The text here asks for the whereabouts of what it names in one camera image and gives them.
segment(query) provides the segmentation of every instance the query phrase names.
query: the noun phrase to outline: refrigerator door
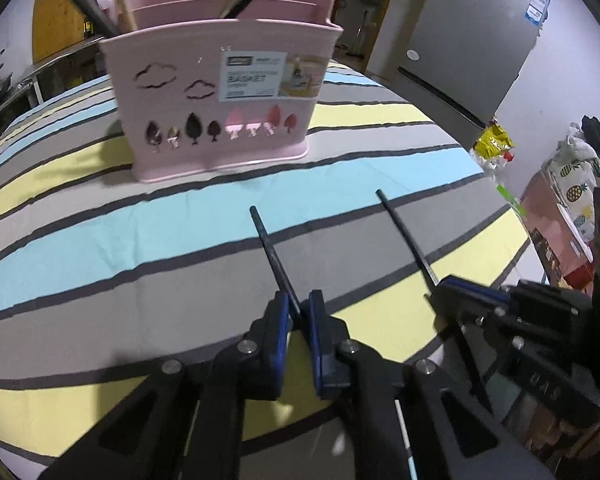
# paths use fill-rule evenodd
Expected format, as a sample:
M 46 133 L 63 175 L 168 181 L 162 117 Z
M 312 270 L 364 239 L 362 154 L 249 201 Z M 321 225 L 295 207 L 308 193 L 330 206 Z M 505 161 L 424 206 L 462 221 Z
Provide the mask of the refrigerator door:
M 474 146 L 486 128 L 486 124 L 477 123 L 474 118 L 467 117 L 458 107 L 448 100 L 441 99 L 439 93 L 423 86 L 401 68 L 391 81 L 390 89 L 416 105 L 467 151 Z
M 401 66 L 487 123 L 538 38 L 530 1 L 426 0 Z

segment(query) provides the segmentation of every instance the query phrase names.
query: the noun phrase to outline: table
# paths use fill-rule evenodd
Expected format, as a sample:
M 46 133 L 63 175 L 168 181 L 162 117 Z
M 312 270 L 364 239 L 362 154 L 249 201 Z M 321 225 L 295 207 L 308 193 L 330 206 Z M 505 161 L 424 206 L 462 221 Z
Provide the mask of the table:
M 35 478 L 165 356 L 206 360 L 276 290 L 256 205 L 298 295 L 324 291 L 353 338 L 430 356 L 466 381 L 392 200 L 439 277 L 539 281 L 516 214 L 469 155 L 415 106 L 330 63 L 309 152 L 154 184 L 136 182 L 107 77 L 18 118 L 0 139 L 0 457 Z M 468 331 L 478 366 L 493 353 Z M 488 384 L 502 418 L 518 394 Z M 352 478 L 352 447 L 315 397 L 292 333 L 283 395 L 248 402 L 243 479 Z

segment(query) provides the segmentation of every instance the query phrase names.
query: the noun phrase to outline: cloud cutout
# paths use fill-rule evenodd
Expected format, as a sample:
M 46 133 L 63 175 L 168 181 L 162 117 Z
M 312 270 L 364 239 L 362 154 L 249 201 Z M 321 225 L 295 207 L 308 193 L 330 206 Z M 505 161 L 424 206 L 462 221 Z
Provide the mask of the cloud cutout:
M 176 81 L 176 67 L 163 63 L 149 63 L 134 77 L 136 88 L 162 88 Z
M 198 79 L 184 89 L 187 99 L 204 99 L 216 93 L 216 85 Z

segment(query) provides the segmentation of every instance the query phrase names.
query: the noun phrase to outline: metal bolt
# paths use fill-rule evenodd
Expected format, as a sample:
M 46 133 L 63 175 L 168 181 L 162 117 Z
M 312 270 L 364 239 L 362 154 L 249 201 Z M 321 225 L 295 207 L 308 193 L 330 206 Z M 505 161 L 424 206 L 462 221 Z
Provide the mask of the metal bolt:
M 436 371 L 436 364 L 428 359 L 420 359 L 416 362 L 416 370 L 421 374 L 429 375 Z
M 253 354 L 258 349 L 258 344 L 251 339 L 243 339 L 238 343 L 238 352 Z
M 360 350 L 360 345 L 353 339 L 345 339 L 340 343 L 340 351 L 343 354 L 355 354 L 358 350 Z
M 525 340 L 517 335 L 511 340 L 511 344 L 516 350 L 522 350 L 522 347 L 525 345 Z
M 167 375 L 177 374 L 182 370 L 182 363 L 177 359 L 169 359 L 162 363 L 160 369 Z

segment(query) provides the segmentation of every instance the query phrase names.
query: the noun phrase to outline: utensil holder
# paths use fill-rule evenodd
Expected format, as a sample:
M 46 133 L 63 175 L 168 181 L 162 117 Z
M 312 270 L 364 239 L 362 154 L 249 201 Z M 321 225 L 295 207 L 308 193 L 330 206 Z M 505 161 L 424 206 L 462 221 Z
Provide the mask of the utensil holder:
M 254 0 L 237 20 L 213 19 L 223 0 L 129 1 L 141 30 L 100 47 L 138 180 L 306 154 L 333 0 Z

